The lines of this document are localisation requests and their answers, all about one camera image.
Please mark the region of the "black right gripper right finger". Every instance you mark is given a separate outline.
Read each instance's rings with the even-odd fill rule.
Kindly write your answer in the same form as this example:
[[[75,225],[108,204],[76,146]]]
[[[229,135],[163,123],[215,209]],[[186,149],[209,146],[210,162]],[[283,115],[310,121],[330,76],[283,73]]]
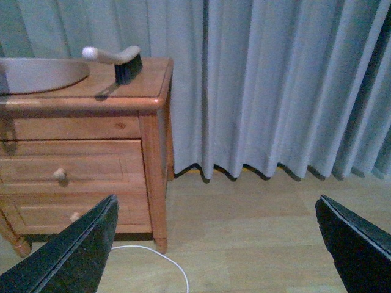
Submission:
[[[315,204],[320,232],[348,292],[390,292],[390,234],[326,195]]]

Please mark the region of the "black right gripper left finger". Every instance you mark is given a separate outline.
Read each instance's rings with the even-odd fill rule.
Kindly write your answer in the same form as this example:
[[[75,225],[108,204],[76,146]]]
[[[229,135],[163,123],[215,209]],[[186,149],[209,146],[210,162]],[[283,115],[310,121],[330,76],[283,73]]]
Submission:
[[[96,292],[115,238],[119,204],[110,195],[1,275],[1,292]]]

